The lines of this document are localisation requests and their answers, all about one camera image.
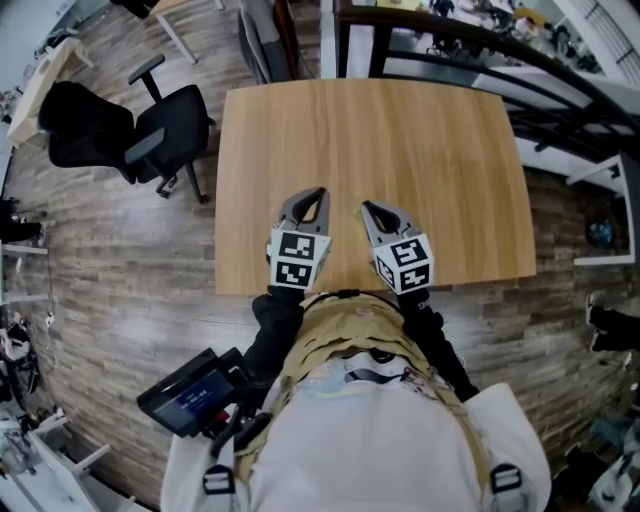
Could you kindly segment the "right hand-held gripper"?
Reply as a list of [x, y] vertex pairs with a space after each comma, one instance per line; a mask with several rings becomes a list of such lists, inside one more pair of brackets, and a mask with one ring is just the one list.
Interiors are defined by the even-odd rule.
[[433, 285], [433, 253], [425, 234], [404, 209], [364, 201], [361, 216], [378, 276], [396, 294]]

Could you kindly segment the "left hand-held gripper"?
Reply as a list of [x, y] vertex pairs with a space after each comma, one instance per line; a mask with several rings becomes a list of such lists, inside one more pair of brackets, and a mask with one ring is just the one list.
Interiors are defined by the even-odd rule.
[[330, 193], [323, 187], [286, 199], [266, 245], [270, 284], [309, 292], [331, 250]]

